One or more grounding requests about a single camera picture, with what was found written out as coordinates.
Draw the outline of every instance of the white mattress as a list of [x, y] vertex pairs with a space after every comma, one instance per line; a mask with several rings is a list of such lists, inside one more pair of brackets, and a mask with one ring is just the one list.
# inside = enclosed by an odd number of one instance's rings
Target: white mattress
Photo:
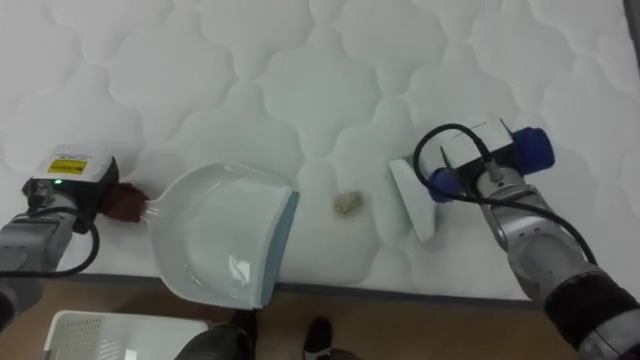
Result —
[[[300, 191], [282, 282], [522, 298], [477, 207], [443, 206], [421, 245], [387, 168], [437, 124], [500, 117], [550, 133], [557, 165], [530, 181], [640, 296], [640, 80], [620, 0], [15, 0], [0, 14], [2, 224], [56, 144], [109, 146], [152, 198], [237, 161]], [[365, 209], [342, 219], [348, 191]], [[98, 225], [88, 272], [157, 274], [145, 224]], [[74, 240], [62, 266], [88, 248]]]

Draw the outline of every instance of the floor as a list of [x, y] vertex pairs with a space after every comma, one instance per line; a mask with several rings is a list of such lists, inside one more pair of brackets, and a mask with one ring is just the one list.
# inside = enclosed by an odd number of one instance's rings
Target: floor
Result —
[[[227, 309], [185, 302], [168, 291], [50, 283], [43, 300], [0, 336], [0, 359], [40, 359], [49, 322], [62, 309], [214, 322], [231, 316]], [[299, 360], [306, 328], [318, 315], [333, 322], [336, 346], [368, 360], [576, 358], [543, 314], [534, 310], [277, 294], [259, 314], [258, 359]]]

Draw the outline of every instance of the cable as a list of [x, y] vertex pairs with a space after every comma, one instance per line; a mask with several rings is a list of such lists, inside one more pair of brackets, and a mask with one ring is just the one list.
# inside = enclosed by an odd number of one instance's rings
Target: cable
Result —
[[557, 223], [562, 228], [564, 228], [569, 233], [569, 235], [571, 235], [576, 240], [576, 242], [582, 249], [582, 252], [584, 253], [584, 256], [588, 262], [592, 263], [593, 265], [598, 265], [595, 255], [593, 255], [591, 248], [585, 241], [582, 234], [580, 234], [580, 232], [573, 225], [571, 225], [569, 221], [565, 220], [561, 216], [556, 215], [551, 211], [541, 209], [532, 205], [521, 204], [514, 201], [509, 201], [509, 200], [498, 200], [498, 199], [490, 199], [485, 197], [461, 195], [461, 194], [449, 194], [435, 187], [433, 184], [431, 184], [429, 180], [427, 180], [427, 178], [422, 173], [422, 170], [420, 170], [420, 154], [422, 153], [424, 146], [427, 144], [429, 140], [433, 139], [439, 133], [448, 131], [448, 130], [458, 130], [463, 134], [467, 135], [469, 138], [471, 138], [471, 140], [474, 142], [474, 144], [478, 148], [478, 151], [480, 152], [480, 156], [482, 157], [483, 162], [487, 163], [493, 160], [493, 156], [491, 155], [491, 152], [489, 151], [487, 146], [484, 144], [482, 139], [480, 139], [480, 137], [476, 135], [473, 132], [473, 130], [460, 124], [440, 125], [434, 128], [433, 130], [429, 131], [422, 139], [420, 139], [420, 141], [418, 142], [418, 145], [416, 146], [415, 151], [413, 152], [413, 161], [412, 161], [413, 170], [415, 171], [416, 176], [418, 177], [418, 180], [420, 181], [420, 183], [422, 183], [422, 185], [424, 185], [430, 191], [433, 191], [440, 196], [444, 196], [452, 200], [457, 200], [457, 201], [462, 201], [462, 202], [477, 204], [477, 205], [505, 206], [513, 209], [529, 211], [534, 214], [540, 215], [544, 218], [547, 218]]
[[98, 228], [94, 222], [83, 212], [78, 211], [70, 207], [52, 207], [43, 209], [35, 213], [29, 214], [29, 217], [40, 217], [44, 215], [66, 213], [76, 217], [77, 220], [86, 224], [89, 227], [89, 233], [91, 234], [91, 251], [87, 258], [78, 266], [75, 266], [68, 270], [62, 271], [0, 271], [0, 278], [43, 278], [43, 279], [55, 279], [65, 276], [75, 275], [86, 268], [88, 268], [93, 261], [98, 257], [98, 251], [100, 250], [100, 234]]

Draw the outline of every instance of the person's foot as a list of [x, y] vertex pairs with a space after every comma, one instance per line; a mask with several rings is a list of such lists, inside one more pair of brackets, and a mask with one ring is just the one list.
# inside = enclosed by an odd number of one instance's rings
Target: person's foot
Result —
[[237, 327], [244, 330], [253, 346], [256, 346], [258, 342], [258, 317], [257, 311], [246, 311], [246, 310], [237, 310], [233, 313], [233, 317], [231, 318], [231, 324], [236, 325]]
[[304, 341], [304, 360], [328, 359], [331, 355], [333, 327], [326, 318], [316, 318]]

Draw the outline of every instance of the white plastic crate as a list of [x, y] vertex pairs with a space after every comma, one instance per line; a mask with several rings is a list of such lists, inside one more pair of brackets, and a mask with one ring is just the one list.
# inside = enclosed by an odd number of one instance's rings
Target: white plastic crate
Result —
[[204, 321], [60, 311], [45, 343], [46, 360], [172, 360]]

